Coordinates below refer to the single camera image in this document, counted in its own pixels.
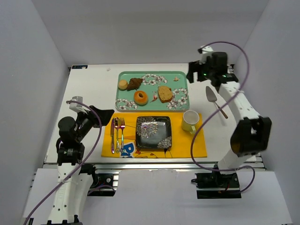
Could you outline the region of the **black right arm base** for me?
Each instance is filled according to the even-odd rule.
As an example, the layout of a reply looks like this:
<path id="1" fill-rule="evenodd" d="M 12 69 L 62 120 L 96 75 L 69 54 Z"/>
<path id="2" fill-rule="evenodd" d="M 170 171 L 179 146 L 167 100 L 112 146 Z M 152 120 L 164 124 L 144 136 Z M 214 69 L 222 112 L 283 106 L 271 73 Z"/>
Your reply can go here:
<path id="1" fill-rule="evenodd" d="M 237 173 L 196 173 L 191 180 L 196 185 L 197 199 L 240 199 L 240 184 Z"/>

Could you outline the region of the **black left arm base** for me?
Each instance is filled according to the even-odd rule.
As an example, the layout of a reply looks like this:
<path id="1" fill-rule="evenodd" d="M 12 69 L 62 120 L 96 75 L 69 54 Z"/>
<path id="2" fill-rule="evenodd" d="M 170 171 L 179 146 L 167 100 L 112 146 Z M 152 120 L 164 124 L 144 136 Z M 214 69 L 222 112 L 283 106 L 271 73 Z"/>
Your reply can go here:
<path id="1" fill-rule="evenodd" d="M 80 174 L 86 173 L 92 176 L 92 185 L 88 191 L 88 196 L 108 196 L 115 195 L 119 173 L 108 170 L 97 169 L 94 165 L 86 164 L 81 167 Z"/>

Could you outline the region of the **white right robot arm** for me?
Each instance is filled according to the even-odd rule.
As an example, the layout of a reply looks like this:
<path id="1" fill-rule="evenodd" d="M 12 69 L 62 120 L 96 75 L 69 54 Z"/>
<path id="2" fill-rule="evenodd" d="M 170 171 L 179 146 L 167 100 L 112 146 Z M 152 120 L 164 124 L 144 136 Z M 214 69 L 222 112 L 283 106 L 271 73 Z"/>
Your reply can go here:
<path id="1" fill-rule="evenodd" d="M 228 103 L 237 127 L 230 139 L 230 150 L 217 163 L 220 174 L 232 174 L 252 155 L 267 149 L 271 119 L 262 117 L 250 104 L 240 89 L 238 78 L 227 70 L 227 53 L 215 52 L 206 47 L 200 51 L 200 59 L 190 62 L 187 79 L 210 80 L 217 93 Z"/>

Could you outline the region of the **sliced bread piece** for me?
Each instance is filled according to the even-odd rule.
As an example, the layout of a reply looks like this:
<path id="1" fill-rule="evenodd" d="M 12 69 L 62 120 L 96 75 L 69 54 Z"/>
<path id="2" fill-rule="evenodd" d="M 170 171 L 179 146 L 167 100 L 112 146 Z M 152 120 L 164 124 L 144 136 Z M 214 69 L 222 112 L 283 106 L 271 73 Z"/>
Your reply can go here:
<path id="1" fill-rule="evenodd" d="M 157 93 L 162 103 L 170 102 L 173 99 L 172 89 L 167 86 L 159 86 Z"/>

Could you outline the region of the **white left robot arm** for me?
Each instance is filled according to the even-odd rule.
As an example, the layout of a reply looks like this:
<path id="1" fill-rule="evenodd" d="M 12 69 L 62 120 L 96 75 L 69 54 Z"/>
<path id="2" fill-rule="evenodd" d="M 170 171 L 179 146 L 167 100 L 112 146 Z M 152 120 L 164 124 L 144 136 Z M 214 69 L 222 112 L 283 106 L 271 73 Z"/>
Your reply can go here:
<path id="1" fill-rule="evenodd" d="M 114 110 L 100 110 L 90 106 L 88 110 L 74 110 L 76 119 L 68 116 L 58 123 L 59 139 L 56 143 L 58 183 L 52 210 L 47 220 L 49 225 L 80 225 L 88 191 L 94 182 L 95 167 L 84 165 L 85 146 L 83 138 L 92 128 L 106 126 Z"/>

